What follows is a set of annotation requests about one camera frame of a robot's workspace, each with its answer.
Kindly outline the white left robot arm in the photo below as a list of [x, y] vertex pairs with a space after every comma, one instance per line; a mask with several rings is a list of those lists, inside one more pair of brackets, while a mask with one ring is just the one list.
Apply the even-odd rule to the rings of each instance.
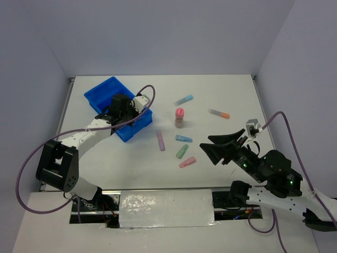
[[49, 140], [36, 171], [37, 180], [64, 193], [76, 195], [91, 210], [109, 208], [116, 210], [116, 200], [103, 193], [102, 188], [80, 177], [79, 161], [96, 144], [109, 138], [116, 130], [136, 118], [148, 99], [142, 95], [130, 99], [125, 94], [116, 94], [84, 131], [77, 132], [60, 141]]

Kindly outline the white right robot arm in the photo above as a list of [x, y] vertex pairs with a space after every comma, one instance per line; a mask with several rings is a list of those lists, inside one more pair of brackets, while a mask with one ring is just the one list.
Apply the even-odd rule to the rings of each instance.
[[228, 201], [236, 207], [261, 205], [298, 215], [305, 225], [321, 232], [336, 231], [336, 199], [311, 189], [309, 182], [292, 169], [291, 160], [278, 150], [263, 156], [254, 153], [242, 129], [229, 135], [210, 135], [200, 148], [214, 165], [234, 162], [264, 188], [240, 180], [232, 182]]

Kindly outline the green highlighter pen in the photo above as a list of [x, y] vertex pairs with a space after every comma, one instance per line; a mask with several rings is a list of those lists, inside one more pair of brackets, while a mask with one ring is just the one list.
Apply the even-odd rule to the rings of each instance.
[[178, 159], [182, 159], [183, 156], [185, 155], [186, 151], [188, 150], [189, 148], [189, 145], [188, 144], [185, 144], [183, 145], [180, 150], [178, 151], [178, 153], [176, 154], [176, 158]]

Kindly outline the pink highlighter pen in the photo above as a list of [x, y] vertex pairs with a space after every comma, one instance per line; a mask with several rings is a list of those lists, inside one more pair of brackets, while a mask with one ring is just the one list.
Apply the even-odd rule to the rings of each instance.
[[196, 162], [196, 158], [195, 157], [190, 157], [190, 158], [186, 159], [185, 161], [181, 162], [179, 164], [179, 167], [180, 168], [186, 168], [186, 167], [194, 164], [195, 162]]

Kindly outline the purple highlighter pen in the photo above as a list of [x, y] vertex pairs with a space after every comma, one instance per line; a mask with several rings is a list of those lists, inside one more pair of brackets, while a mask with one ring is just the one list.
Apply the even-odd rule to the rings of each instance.
[[162, 131], [156, 130], [156, 136], [157, 136], [160, 151], [165, 151], [165, 144], [164, 144], [164, 140], [163, 140]]

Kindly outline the blue mini stapler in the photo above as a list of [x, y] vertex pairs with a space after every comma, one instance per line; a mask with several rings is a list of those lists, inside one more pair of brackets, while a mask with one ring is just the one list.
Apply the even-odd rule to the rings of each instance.
[[176, 141], [181, 141], [181, 142], [187, 142], [187, 143], [192, 143], [193, 142], [192, 138], [185, 137], [185, 136], [182, 136], [182, 135], [176, 135], [175, 136], [175, 140]]

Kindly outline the orange-capped grey marker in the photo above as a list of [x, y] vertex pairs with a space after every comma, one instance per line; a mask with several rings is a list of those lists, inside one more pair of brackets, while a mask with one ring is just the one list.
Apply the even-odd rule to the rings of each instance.
[[229, 119], [230, 118], [229, 114], [221, 112], [221, 111], [218, 111], [218, 110], [214, 110], [214, 109], [208, 109], [208, 113], [220, 116], [220, 117], [225, 118], [225, 119]]

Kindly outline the blue divided plastic bin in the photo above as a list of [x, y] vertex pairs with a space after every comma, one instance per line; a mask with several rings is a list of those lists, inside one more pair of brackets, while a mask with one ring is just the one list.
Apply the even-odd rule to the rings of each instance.
[[[130, 99], [135, 97], [135, 95], [114, 76], [87, 91], [84, 96], [87, 98], [90, 106], [97, 113], [101, 113], [105, 107], [111, 105], [112, 97], [116, 94], [127, 95]], [[116, 134], [122, 141], [127, 142], [151, 123], [152, 111], [147, 110], [142, 117], [134, 122], [133, 126], [126, 125], [120, 130], [117, 130]]]

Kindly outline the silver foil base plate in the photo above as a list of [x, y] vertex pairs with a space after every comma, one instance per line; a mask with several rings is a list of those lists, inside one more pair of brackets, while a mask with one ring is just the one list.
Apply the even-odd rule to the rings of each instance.
[[123, 191], [121, 228], [206, 227], [216, 224], [210, 189]]

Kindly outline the blue-capped grey marker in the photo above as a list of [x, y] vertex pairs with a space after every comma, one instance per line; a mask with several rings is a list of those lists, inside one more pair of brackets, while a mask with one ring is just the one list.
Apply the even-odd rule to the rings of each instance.
[[183, 103], [186, 103], [186, 102], [188, 102], [188, 101], [190, 101], [190, 100], [192, 100], [192, 99], [194, 99], [193, 95], [188, 95], [188, 96], [185, 96], [184, 98], [181, 98], [181, 99], [175, 101], [175, 102], [174, 102], [174, 105], [175, 105], [175, 106], [178, 106], [178, 105], [181, 105], [181, 104], [183, 104]]

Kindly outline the right aluminium table rail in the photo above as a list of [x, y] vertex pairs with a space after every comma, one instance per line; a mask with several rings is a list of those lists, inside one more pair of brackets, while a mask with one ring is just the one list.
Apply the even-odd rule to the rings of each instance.
[[[251, 75], [251, 78], [252, 78], [252, 82], [253, 82], [253, 84], [254, 84], [254, 88], [255, 88], [255, 91], [256, 91], [256, 94], [257, 94], [257, 98], [258, 98], [258, 100], [259, 100], [259, 104], [260, 104], [260, 107], [261, 107], [261, 110], [262, 110], [263, 119], [264, 119], [265, 123], [267, 123], [268, 117], [267, 117], [267, 115], [266, 115], [265, 108], [264, 108], [263, 102], [262, 102], [262, 98], [261, 98], [260, 93], [259, 93], [259, 90], [258, 90], [258, 86], [257, 86], [257, 82], [256, 82], [256, 76], [255, 76], [255, 75]], [[275, 142], [274, 142], [274, 139], [273, 139], [273, 135], [272, 135], [270, 126], [268, 126], [268, 127], [263, 131], [263, 133], [268, 133], [268, 137], [269, 137], [269, 139], [270, 139], [270, 141], [271, 141], [272, 147], [271, 147], [270, 149], [266, 149], [265, 151], [261, 151], [261, 152], [260, 152], [261, 157], [265, 156], [270, 150], [276, 150]]]

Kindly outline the pink-capped eraser jar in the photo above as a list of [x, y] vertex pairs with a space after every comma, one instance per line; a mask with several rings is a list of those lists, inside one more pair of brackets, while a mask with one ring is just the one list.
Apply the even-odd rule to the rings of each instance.
[[183, 126], [183, 120], [184, 120], [184, 109], [178, 108], [175, 111], [175, 121], [174, 124], [177, 128], [181, 128]]

